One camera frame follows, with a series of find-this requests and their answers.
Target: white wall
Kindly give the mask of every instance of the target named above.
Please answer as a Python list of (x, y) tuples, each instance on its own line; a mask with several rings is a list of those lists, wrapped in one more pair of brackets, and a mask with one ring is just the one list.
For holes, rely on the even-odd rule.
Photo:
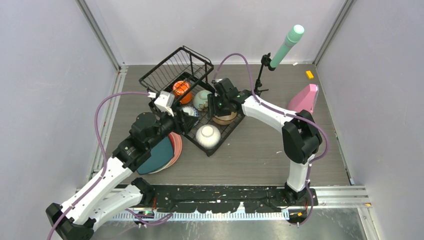
[(318, 65), (348, 168), (384, 240), (424, 233), (423, 13), (423, 1), (356, 1)]
[(47, 206), (87, 181), (116, 72), (74, 0), (2, 1), (0, 23), (0, 236), (46, 239)]
[[(296, 24), (305, 34), (284, 63), (312, 62), (344, 0), (87, 0), (127, 65), (158, 64), (177, 47), (219, 63), (240, 52), (254, 63), (277, 51)], [(229, 63), (241, 63), (234, 57)]]

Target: black stand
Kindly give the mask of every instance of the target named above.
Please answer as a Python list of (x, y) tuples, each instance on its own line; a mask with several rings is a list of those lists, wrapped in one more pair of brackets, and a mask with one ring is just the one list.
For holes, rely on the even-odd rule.
[(258, 90), (258, 88), (262, 87), (261, 75), (262, 75), (262, 70), (264, 69), (264, 66), (268, 67), (270, 71), (275, 70), (274, 67), (270, 66), (270, 63), (271, 63), (270, 56), (271, 56), (271, 53), (265, 54), (262, 56), (262, 59), (260, 60), (261, 65), (260, 65), (259, 75), (257, 76), (256, 82), (254, 83), (254, 93), (258, 96), (260, 96), (262, 92), (266, 92), (269, 90), (269, 89)]

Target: cable clip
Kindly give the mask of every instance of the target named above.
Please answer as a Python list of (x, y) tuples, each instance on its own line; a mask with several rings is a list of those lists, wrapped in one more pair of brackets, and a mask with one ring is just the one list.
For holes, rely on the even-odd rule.
[(156, 93), (155, 92), (148, 92), (148, 96), (147, 96), (148, 98), (151, 98), (151, 99), (155, 99), (156, 98)]

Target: pink object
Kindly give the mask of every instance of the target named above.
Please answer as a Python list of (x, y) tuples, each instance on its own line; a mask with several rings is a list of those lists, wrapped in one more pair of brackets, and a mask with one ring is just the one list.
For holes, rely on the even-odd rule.
[(181, 136), (176, 134), (175, 132), (171, 132), (169, 135), (169, 140), (171, 141), (171, 145), (173, 148), (173, 158), (163, 167), (161, 167), (160, 169), (153, 171), (149, 174), (155, 174), (158, 173), (164, 169), (167, 169), (169, 167), (171, 167), (176, 161), (177, 159), (180, 157), (181, 155), (181, 151), (183, 150), (183, 140), (181, 139)]
[(318, 91), (318, 85), (309, 84), (291, 99), (288, 103), (288, 110), (295, 112), (306, 110), (312, 114), (317, 102)]

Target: gray table surface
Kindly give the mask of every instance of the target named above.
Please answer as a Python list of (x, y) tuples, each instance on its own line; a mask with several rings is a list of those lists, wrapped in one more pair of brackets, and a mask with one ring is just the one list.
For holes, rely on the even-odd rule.
[[(130, 66), (122, 91), (145, 91), (139, 84), (139, 78), (152, 67)], [(254, 80), (259, 68), (260, 65), (251, 65)], [(306, 77), (305, 71), (308, 70), (314, 74), (313, 80)], [(224, 65), (218, 78), (225, 77), (229, 78), (239, 90), (250, 88), (245, 65)], [(281, 65), (275, 71), (265, 69), (261, 81), (263, 88), (269, 89), (261, 97), (282, 108), (287, 108), (291, 98), (308, 84), (320, 84), (315, 66), (311, 64)], [(150, 112), (149, 101), (149, 98), (139, 95), (126, 95), (120, 98), (106, 148), (108, 156), (129, 135), (128, 131), (137, 115)], [(329, 151), (325, 158), (313, 164), (311, 184), (349, 185), (323, 91), (319, 92), (313, 118), (328, 134)], [(173, 166), (144, 176), (150, 184), (283, 185), (289, 176), (290, 160), (284, 152), (280, 152), (284, 151), (282, 136), (257, 119), (245, 117), (211, 157), (207, 157), (185, 137), (182, 137), (182, 140), (181, 156)], [(318, 153), (324, 151), (324, 146), (321, 145)], [(124, 182), (129, 183), (136, 177), (139, 175), (133, 173)]]

